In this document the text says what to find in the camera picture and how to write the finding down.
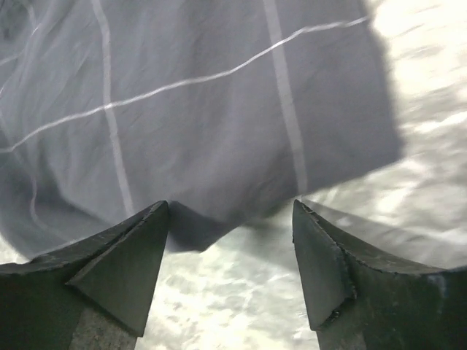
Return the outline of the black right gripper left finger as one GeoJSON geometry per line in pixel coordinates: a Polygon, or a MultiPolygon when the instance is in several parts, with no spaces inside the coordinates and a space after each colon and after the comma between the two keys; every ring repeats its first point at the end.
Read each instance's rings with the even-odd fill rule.
{"type": "Polygon", "coordinates": [[[166,244],[161,201],[108,230],[1,267],[3,349],[133,349],[166,244]]]}

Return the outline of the dark grey checked pillowcase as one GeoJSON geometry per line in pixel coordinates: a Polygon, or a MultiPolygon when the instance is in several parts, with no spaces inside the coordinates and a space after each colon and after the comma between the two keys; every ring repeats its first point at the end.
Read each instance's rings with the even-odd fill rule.
{"type": "Polygon", "coordinates": [[[203,251],[401,157],[362,1],[3,1],[1,234],[35,257],[158,201],[203,251]]]}

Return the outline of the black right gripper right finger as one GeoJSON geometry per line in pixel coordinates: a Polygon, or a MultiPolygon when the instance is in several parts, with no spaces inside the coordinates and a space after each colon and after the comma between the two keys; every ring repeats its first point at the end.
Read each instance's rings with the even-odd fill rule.
{"type": "Polygon", "coordinates": [[[293,204],[293,243],[321,349],[464,349],[466,268],[397,257],[293,204]]]}

